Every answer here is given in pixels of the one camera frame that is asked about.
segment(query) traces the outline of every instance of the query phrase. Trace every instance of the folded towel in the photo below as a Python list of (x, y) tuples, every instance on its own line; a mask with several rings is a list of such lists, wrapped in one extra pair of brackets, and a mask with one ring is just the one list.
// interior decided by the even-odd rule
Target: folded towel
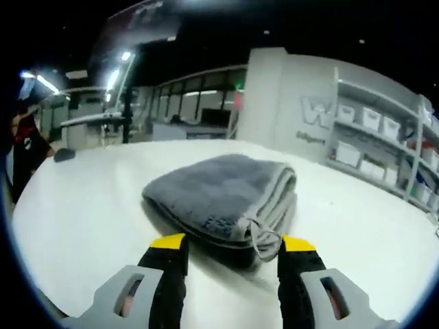
[(267, 262), (289, 229), (295, 187), (288, 164), (229, 154), (161, 176), (142, 196), (183, 230), (222, 247), (253, 246)]

